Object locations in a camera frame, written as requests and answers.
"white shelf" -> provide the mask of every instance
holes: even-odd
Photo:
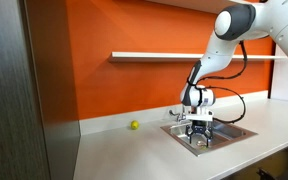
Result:
[[[196,62],[203,54],[112,52],[109,61],[118,62]],[[247,55],[250,61],[287,59],[286,56]],[[242,60],[243,55],[233,55],[233,60]]]

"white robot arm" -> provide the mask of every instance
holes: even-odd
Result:
[[[225,8],[216,19],[206,53],[192,68],[181,92],[182,104],[195,108],[211,106],[215,97],[211,90],[197,85],[198,80],[224,69],[240,41],[266,36],[270,36],[288,56],[288,0]]]

